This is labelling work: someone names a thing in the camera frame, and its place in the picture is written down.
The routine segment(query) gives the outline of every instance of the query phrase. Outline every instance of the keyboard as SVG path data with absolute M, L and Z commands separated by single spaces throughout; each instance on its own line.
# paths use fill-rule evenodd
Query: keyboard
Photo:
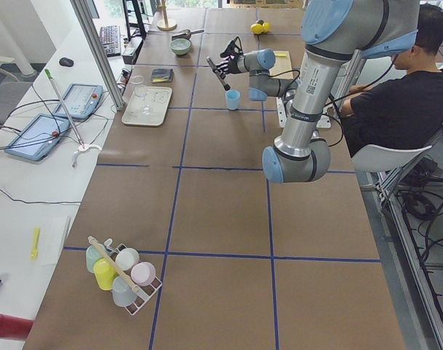
M 101 27 L 99 30 L 99 40 L 107 57 L 120 55 L 119 26 Z

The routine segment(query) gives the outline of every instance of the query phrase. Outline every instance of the cup rack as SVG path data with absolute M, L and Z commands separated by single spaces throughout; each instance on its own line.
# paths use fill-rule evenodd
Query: cup rack
M 132 292 L 136 294 L 136 300 L 128 305 L 125 306 L 124 309 L 127 310 L 127 312 L 130 313 L 130 315 L 135 315 L 137 312 L 140 311 L 143 306 L 156 294 L 156 292 L 163 286 L 163 283 L 160 281 L 158 277 L 155 277 L 153 281 L 148 284 L 147 286 L 139 286 L 134 281 L 132 281 L 131 277 L 125 273 L 118 264 L 115 263 L 115 261 L 112 259 L 111 256 L 109 256 L 106 251 L 102 248 L 98 240 L 92 236 L 88 237 L 88 242 L 95 247 L 95 249 L 101 254 L 101 256 L 106 259 L 106 261 L 116 270 L 119 276 L 122 277 L 122 279 L 128 284 L 128 286 L 131 288 Z M 117 254 L 122 249 L 126 248 L 125 244 L 118 244 L 116 248 L 112 248 L 109 244 L 105 244 L 106 248 L 109 249 L 113 254 Z

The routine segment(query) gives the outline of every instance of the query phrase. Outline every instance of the white cup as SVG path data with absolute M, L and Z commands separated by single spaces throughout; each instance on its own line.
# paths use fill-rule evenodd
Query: white cup
M 155 266 L 148 262 L 139 262 L 131 271 L 132 280 L 139 286 L 147 286 L 156 277 Z
M 124 248 L 116 256 L 116 264 L 123 270 L 131 270 L 140 260 L 137 250 L 134 248 Z

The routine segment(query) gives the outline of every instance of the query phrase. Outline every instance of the lemon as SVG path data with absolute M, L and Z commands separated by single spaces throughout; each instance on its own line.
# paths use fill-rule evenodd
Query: lemon
M 268 33 L 270 31 L 270 23 L 264 22 L 262 24 L 262 33 Z
M 250 26 L 250 31 L 254 34 L 262 34 L 263 33 L 263 26 L 258 23 L 254 23 Z

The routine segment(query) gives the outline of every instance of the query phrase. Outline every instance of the white tray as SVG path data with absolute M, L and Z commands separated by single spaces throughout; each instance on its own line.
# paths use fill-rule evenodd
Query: white tray
M 126 125 L 159 126 L 163 124 L 172 89 L 170 87 L 137 87 L 136 89 L 148 89 L 145 98 L 139 98 L 132 94 L 127 104 L 126 111 L 122 116 L 122 123 Z M 150 113 L 142 113 L 142 108 L 149 105 Z

